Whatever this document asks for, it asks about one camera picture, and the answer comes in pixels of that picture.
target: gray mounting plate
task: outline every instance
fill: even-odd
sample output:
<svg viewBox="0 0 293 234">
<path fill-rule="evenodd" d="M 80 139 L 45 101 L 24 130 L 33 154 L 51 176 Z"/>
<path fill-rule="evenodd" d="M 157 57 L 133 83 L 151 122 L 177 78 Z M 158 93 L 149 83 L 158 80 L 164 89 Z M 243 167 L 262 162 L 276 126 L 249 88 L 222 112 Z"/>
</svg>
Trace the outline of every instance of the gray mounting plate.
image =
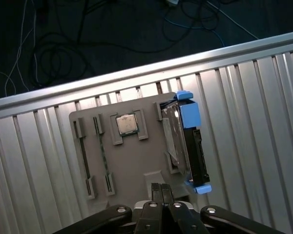
<svg viewBox="0 0 293 234">
<path fill-rule="evenodd" d="M 167 144 L 158 109 L 154 103 L 171 100 L 175 93 L 162 94 L 72 112 L 69 116 L 81 172 L 85 172 L 78 136 L 82 137 L 89 173 L 93 177 L 95 196 L 89 196 L 89 206 L 103 202 L 133 207 L 137 201 L 150 199 L 150 183 L 169 183 L 175 197 L 188 195 L 183 189 L 183 176 L 172 172 L 167 157 Z M 115 126 L 122 115 L 139 112 L 139 132 L 120 136 Z M 102 142 L 108 170 L 113 175 L 115 195 L 108 195 L 105 186 L 105 166 L 93 118 L 100 122 Z M 74 121 L 82 122 L 82 133 L 76 134 Z"/>
</svg>

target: metal screw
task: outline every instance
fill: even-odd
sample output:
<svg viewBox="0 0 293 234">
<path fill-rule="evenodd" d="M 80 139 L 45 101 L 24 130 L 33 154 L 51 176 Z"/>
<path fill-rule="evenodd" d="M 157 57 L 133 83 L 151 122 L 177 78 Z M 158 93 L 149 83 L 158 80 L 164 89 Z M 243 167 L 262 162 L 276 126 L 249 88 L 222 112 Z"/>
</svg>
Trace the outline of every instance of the metal screw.
<svg viewBox="0 0 293 234">
<path fill-rule="evenodd" d="M 150 207 L 157 207 L 157 203 L 155 203 L 155 202 L 151 202 L 151 203 L 149 204 L 149 206 L 150 206 Z"/>
<path fill-rule="evenodd" d="M 212 207 L 209 207 L 209 208 L 207 208 L 207 212 L 213 214 L 216 212 L 216 210 Z"/>
<path fill-rule="evenodd" d="M 181 207 L 181 203 L 179 202 L 174 203 L 174 207 L 177 207 L 177 208 Z"/>
<path fill-rule="evenodd" d="M 117 211 L 118 211 L 119 213 L 123 213 L 123 212 L 126 211 L 126 208 L 125 208 L 125 207 L 119 207 L 119 208 L 117 209 Z"/>
</svg>

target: blue cable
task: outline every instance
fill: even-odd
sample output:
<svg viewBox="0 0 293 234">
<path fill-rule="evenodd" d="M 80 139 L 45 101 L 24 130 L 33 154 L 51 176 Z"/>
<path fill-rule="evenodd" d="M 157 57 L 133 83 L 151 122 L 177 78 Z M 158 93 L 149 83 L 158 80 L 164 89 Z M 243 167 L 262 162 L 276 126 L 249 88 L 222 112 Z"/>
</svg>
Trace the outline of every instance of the blue cable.
<svg viewBox="0 0 293 234">
<path fill-rule="evenodd" d="M 170 20 L 167 19 L 167 18 L 164 18 L 164 19 L 165 19 L 168 23 L 171 23 L 171 24 L 176 25 L 176 26 L 178 26 L 178 27 L 182 27 L 182 28 L 190 28 L 190 27 L 188 27 L 188 26 L 185 26 L 185 25 L 181 25 L 181 24 L 178 24 L 178 23 L 172 22 L 172 21 L 170 21 Z M 203 27 L 192 27 L 191 29 L 205 29 L 205 28 L 203 28 Z M 219 40 L 221 41 L 223 47 L 225 47 L 224 40 L 221 38 L 221 36 L 220 36 L 216 31 L 214 31 L 214 30 L 210 30 L 210 31 L 211 31 L 212 33 L 214 33 L 214 34 L 219 38 Z"/>
</svg>

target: dark floor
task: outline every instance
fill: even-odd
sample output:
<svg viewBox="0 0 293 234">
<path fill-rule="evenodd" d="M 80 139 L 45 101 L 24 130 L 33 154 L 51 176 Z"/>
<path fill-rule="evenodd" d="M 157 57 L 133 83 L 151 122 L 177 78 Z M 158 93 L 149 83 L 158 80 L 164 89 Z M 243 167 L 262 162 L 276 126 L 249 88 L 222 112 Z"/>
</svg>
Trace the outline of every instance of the dark floor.
<svg viewBox="0 0 293 234">
<path fill-rule="evenodd" d="M 49 13 L 47 15 L 38 13 L 37 43 L 39 44 L 41 36 L 50 32 L 62 32 L 62 34 L 76 41 L 84 1 L 57 0 L 57 7 L 55 7 L 54 2 L 49 0 Z M 86 16 L 81 37 L 82 43 L 79 46 L 76 46 L 75 42 L 59 36 L 48 37 L 45 47 L 39 47 L 37 50 L 39 83 L 47 83 L 41 86 L 52 86 L 91 77 L 95 74 L 111 73 L 222 47 L 220 39 L 211 31 L 188 30 L 169 22 L 164 22 L 163 26 L 163 15 L 167 12 L 167 6 L 163 4 L 163 1 L 114 0 L 114 3 L 102 6 Z M 202 1 L 184 1 L 185 11 L 196 16 L 198 5 L 192 2 Z M 15 63 L 18 52 L 24 2 L 25 0 L 0 1 L 0 71 L 7 75 L 9 75 Z M 90 5 L 96 2 L 100 1 L 90 0 Z M 211 0 L 211 2 L 219 6 L 218 0 Z M 293 0 L 238 0 L 232 4 L 221 4 L 220 6 L 221 10 L 260 39 L 293 32 Z M 58 11 L 62 31 L 56 18 L 55 9 Z M 206 9 L 203 9 L 201 14 L 202 17 L 211 15 Z M 222 38 L 225 46 L 254 40 L 252 36 L 237 27 L 223 14 L 218 13 L 218 17 L 219 22 L 215 32 Z M 32 1 L 29 0 L 25 14 L 23 37 L 33 27 L 33 18 L 34 7 Z M 201 26 L 199 23 L 194 23 L 194 20 L 187 18 L 180 7 L 171 9 L 166 18 L 187 27 L 190 25 L 193 27 Z M 215 25 L 215 20 L 205 24 L 206 27 Z M 163 28 L 169 38 L 183 39 L 178 43 L 168 41 L 163 36 Z M 172 44 L 174 46 L 159 53 L 142 54 L 131 51 L 162 50 Z M 20 71 L 29 90 L 41 88 L 36 82 L 31 82 L 35 79 L 34 63 L 30 63 L 30 61 L 34 61 L 32 51 L 33 33 L 25 41 L 19 60 Z M 41 54 L 44 51 L 46 56 L 41 59 Z M 31 73 L 29 73 L 29 67 L 33 68 Z M 11 78 L 15 83 L 17 94 L 27 91 L 21 82 L 17 68 L 15 68 Z M 5 82 L 6 77 L 0 74 L 0 98 L 5 96 Z M 14 94 L 11 83 L 7 85 L 7 94 Z"/>
</svg>

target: corrugated metal panel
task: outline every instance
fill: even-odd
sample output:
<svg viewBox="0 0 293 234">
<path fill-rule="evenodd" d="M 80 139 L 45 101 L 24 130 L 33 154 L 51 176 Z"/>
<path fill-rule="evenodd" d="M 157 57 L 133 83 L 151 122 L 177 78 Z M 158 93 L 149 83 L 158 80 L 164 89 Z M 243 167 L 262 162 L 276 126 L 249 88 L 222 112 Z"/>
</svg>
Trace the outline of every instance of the corrugated metal panel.
<svg viewBox="0 0 293 234">
<path fill-rule="evenodd" d="M 293 233 L 293 34 L 146 67 L 0 100 L 0 234 L 49 234 L 104 207 L 86 199 L 72 111 L 182 89 L 213 185 L 198 207 Z"/>
</svg>

